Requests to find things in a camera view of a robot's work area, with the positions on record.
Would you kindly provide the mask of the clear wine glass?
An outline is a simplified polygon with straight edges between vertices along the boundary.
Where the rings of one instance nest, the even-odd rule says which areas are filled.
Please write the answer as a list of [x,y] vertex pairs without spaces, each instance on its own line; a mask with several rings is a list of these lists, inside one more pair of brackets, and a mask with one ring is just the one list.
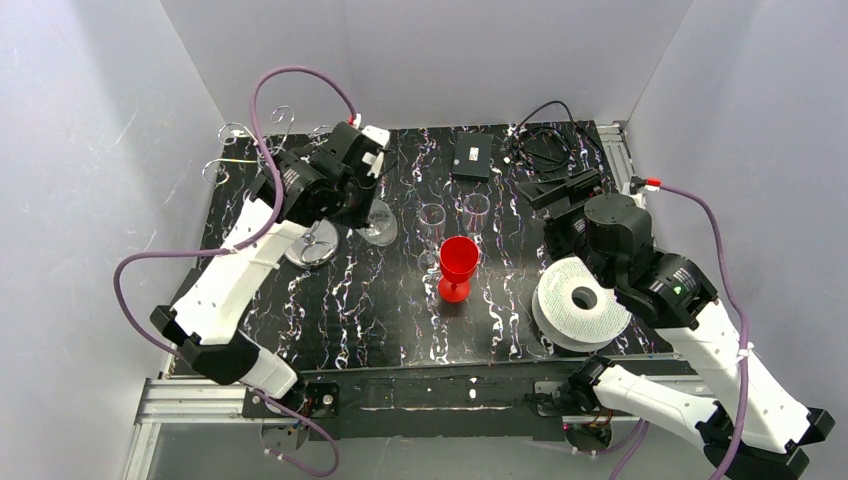
[[390,207],[380,199],[374,199],[367,218],[367,225],[356,232],[368,243],[380,247],[390,245],[397,237],[398,224]]
[[418,266],[425,272],[434,271],[438,263],[438,250],[444,236],[446,212],[437,203],[424,204],[417,214],[417,231],[424,250],[418,257]]

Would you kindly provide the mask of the clear champagne flute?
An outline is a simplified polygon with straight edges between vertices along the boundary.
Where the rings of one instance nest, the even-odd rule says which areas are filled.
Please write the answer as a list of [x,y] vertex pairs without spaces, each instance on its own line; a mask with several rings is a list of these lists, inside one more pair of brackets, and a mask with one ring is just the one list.
[[466,195],[462,200],[462,226],[465,233],[475,241],[482,237],[490,206],[488,196],[481,193]]

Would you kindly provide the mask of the red wine glass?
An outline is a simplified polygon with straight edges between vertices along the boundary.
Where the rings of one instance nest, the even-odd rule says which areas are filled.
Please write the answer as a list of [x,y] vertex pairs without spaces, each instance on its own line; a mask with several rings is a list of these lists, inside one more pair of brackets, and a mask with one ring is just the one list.
[[450,237],[442,244],[438,257],[442,278],[437,289],[444,301],[459,303],[467,299],[479,258],[478,246],[468,237]]

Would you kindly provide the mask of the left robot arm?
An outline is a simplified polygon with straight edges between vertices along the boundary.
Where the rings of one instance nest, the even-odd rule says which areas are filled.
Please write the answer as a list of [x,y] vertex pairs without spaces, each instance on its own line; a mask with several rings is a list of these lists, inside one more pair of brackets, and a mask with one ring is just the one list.
[[284,253],[315,224],[368,226],[389,143],[385,129],[340,122],[317,146],[273,154],[284,193],[280,212],[273,211],[271,171],[262,167],[223,240],[227,254],[190,274],[175,302],[151,312],[151,323],[195,372],[273,399],[304,388],[293,366],[240,330],[242,315]]

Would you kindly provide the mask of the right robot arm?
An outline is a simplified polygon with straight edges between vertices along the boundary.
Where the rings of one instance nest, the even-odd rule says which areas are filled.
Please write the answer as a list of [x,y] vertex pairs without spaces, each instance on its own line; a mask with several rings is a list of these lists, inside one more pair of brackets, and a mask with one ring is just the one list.
[[699,448],[716,478],[798,479],[809,465],[804,447],[827,439],[832,415],[791,396],[763,365],[749,323],[733,323],[736,302],[688,258],[656,247],[650,213],[630,195],[605,191],[598,170],[524,182],[544,217],[554,260],[578,260],[619,305],[673,345],[710,389],[699,397],[636,375],[609,358],[585,360],[565,383],[534,392],[541,412],[608,408],[637,416]]

